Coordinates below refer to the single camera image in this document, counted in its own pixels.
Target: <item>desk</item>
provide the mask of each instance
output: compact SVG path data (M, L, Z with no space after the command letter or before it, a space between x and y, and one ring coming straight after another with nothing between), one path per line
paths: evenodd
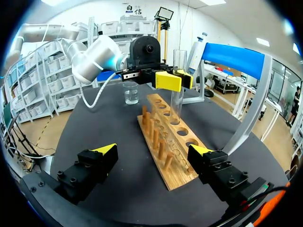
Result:
M249 92L251 92L251 93L253 93L253 94L255 94L257 92L254 88L248 87L248 86L246 86L246 90L249 91ZM247 93L248 93L247 91L245 92L245 96L243 97L242 105L240 105L239 109L237 110L237 116L239 116L240 113L242 112L242 109L243 109L243 106L244 106L244 101L246 100ZM265 103L267 103L268 105L270 105L275 110L275 114L274 114L274 117L271 119L268 127L266 128L264 134L261 137L261 141L262 142L268 136L269 132L273 128L274 124L276 123L276 120L278 119L279 114L282 112L281 106L278 103L276 103L276 102L270 101L269 98L265 99Z
M220 79L224 79L224 80L226 80L226 81L229 81L229 82L231 82L231 83L233 83L233 84L235 84L236 86L238 86L238 87L241 88L241 92L240 92L240 94L239 94L239 98L238 98L238 101L237 101L236 105L232 104L230 101L226 100L225 98L223 98L222 96L220 96L220 95L218 95L218 94L216 94L216 93L214 92L214 95L215 95L216 97L218 97L219 99L223 100L224 102L226 102L227 104L229 104L230 106L233 107L232 115L235 116L235 117L238 117L238 116L237 116L237 110L239 109L239 106L241 106L242 103L243 103L243 99L242 99L242 98L243 98L244 92L246 92L246 90L245 90L246 84L245 84L245 83L242 83L242 82L240 82L240 81L238 81L238 80L236 80L235 77L230 77L230 76L229 76L227 73L225 73L225 72L216 70L216 69L214 68L214 66L212 66L212 65L204 64L204 70L205 70L206 72L208 72L208 73L211 73L211 74L217 76L217 77L220 78Z
M99 89L84 91L92 103ZM227 204L221 202L209 185L199 179L169 192L151 157L137 116L142 105L150 105L147 94L159 93L169 103L171 92L138 86L139 103L126 105L122 84L106 86L97 105L88 109L81 99L71 113L61 134L51 175L65 170L77 160L83 149L118 144L119 160L105 182L97 184L79 207L97 217L138 224L181 223L189 227L206 227L221 218ZM196 97L194 90L185 97ZM225 146L236 132L240 121L213 101L187 104L182 119L210 149ZM261 176L275 185L288 180L266 146L253 134L231 156L240 170L248 171L250 181Z

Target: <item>clear glass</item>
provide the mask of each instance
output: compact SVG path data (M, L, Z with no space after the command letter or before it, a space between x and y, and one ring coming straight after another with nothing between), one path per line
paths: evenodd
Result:
M139 102L138 96L138 84L133 81L127 81L123 84L125 103L128 105L134 105Z
M186 62L187 51L174 50L173 74L177 76L178 70L185 70ZM183 88L181 88L181 92L171 92L169 122L173 125L177 125L180 123L183 95Z

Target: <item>orange object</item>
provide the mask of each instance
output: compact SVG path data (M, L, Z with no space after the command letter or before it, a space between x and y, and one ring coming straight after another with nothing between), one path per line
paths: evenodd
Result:
M257 226L260 224L268 214L276 207L276 205L280 202L282 197L284 196L286 191L280 192L278 195L276 195L274 198L272 198L270 201L265 203L262 210L260 211L260 217L253 223L254 226Z

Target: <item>blue padding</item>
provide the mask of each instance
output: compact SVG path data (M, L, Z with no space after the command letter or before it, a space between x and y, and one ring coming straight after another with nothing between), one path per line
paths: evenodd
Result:
M100 74L97 76L97 81L105 81L107 80L114 72L113 71L106 71L106 72L100 72ZM118 79L119 75L115 75L113 79Z
M207 43L202 59L228 66L260 79L264 57L262 53L240 47Z

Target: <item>white cable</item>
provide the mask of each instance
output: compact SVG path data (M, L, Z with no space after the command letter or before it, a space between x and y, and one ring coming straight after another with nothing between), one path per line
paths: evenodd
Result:
M14 147L9 147L10 149L14 149L14 150L17 150L20 154L24 155L25 157L29 157L31 159L40 159L40 158L45 158L45 157L48 157L50 155L45 155L45 156L41 156L41 157L33 157L33 156L28 156L24 153L22 153L20 150L18 150L17 148L14 148Z
M102 85L102 87L100 88L98 94L97 94L97 97L95 99L95 101L93 102L92 105L88 104L88 102L86 101L85 97L84 97L84 94L83 94L83 90L82 90L82 86L81 86L81 83L80 83L80 92L81 92L81 95L82 95L82 98L83 98L83 101L85 103L85 105L89 108L89 109L92 109L95 107L97 101L99 100L100 98L100 95L102 93L102 91L104 90L105 86L108 84L108 82L116 75L116 73L114 72L109 78L107 78L107 80L104 82L104 84Z

